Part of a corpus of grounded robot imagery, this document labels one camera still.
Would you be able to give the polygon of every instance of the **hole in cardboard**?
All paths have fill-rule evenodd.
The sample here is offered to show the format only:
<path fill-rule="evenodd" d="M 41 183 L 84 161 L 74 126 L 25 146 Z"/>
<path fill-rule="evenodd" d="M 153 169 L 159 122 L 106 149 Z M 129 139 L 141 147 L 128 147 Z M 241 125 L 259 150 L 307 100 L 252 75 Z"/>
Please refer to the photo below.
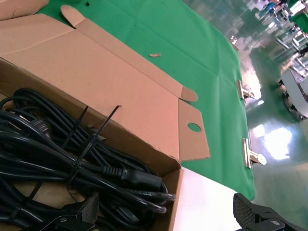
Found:
<path fill-rule="evenodd" d="M 200 132 L 201 131 L 201 128 L 197 124 L 195 124 L 195 123 L 189 123 L 187 126 L 192 131 L 195 131 L 195 132 Z"/>

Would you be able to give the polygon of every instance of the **workbench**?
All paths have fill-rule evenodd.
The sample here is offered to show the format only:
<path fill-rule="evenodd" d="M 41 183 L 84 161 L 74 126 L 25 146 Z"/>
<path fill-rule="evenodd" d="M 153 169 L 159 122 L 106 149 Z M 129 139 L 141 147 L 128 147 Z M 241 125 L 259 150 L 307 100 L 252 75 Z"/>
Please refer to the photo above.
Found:
<path fill-rule="evenodd" d="M 211 157 L 182 165 L 253 199 L 253 172 L 244 167 L 242 151 L 248 128 L 236 86 L 240 59 L 229 41 L 181 0 L 50 0 L 39 13 L 68 23 L 60 13 L 63 4 L 198 94 L 192 105 L 203 114 Z"/>

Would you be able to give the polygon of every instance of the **cardboard lid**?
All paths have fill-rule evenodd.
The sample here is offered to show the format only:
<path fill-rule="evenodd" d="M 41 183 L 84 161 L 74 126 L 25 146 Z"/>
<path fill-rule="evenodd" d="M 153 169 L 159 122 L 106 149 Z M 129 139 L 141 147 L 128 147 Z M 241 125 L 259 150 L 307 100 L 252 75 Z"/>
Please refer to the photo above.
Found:
<path fill-rule="evenodd" d="M 188 102 L 195 102 L 198 100 L 198 95 L 193 90 L 181 85 L 174 78 L 160 70 L 157 66 L 139 55 L 126 44 L 109 34 L 91 20 L 85 18 L 77 9 L 69 5 L 63 5 L 61 7 L 61 12 L 75 29 L 87 35 L 102 47 L 112 51 L 119 58 L 137 68 L 147 77 L 175 94 L 178 98 Z"/>
<path fill-rule="evenodd" d="M 104 116 L 121 105 L 112 120 L 172 158 L 209 157 L 200 111 L 78 30 L 43 14 L 0 21 L 0 56 Z"/>
<path fill-rule="evenodd" d="M 48 2 L 49 0 L 0 0 L 0 20 L 34 14 Z"/>

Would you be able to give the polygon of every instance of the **green floor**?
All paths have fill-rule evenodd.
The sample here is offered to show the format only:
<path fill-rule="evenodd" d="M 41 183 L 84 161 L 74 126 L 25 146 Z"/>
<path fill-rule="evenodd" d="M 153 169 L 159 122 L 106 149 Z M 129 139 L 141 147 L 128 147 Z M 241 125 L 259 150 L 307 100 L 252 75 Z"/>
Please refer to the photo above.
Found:
<path fill-rule="evenodd" d="M 249 100 L 246 106 L 252 150 L 268 161 L 254 168 L 255 203 L 270 206 L 308 228 L 308 121 L 299 123 L 292 117 L 276 85 L 286 59 L 271 56 L 278 46 L 273 37 L 279 30 L 257 20 L 252 1 L 184 1 L 226 37 L 237 37 L 243 82 L 252 89 L 253 84 L 260 85 L 261 98 Z"/>

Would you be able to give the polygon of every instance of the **power cord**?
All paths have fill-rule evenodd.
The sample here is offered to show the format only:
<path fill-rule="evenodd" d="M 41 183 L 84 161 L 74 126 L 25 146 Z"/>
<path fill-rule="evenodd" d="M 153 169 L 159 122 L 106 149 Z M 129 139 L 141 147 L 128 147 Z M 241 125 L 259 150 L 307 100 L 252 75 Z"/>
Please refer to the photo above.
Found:
<path fill-rule="evenodd" d="M 11 101 L 14 107 L 3 110 Z M 15 181 L 62 182 L 84 196 L 98 192 L 104 217 L 97 223 L 110 230 L 147 229 L 155 213 L 166 212 L 166 201 L 176 199 L 142 161 L 101 142 L 100 131 L 117 108 L 94 135 L 80 125 L 87 108 L 75 121 L 31 89 L 0 102 L 0 185 L 5 189 L 0 222 L 25 228 L 58 211 L 31 198 L 25 202 Z M 17 214 L 9 219 L 16 206 Z"/>

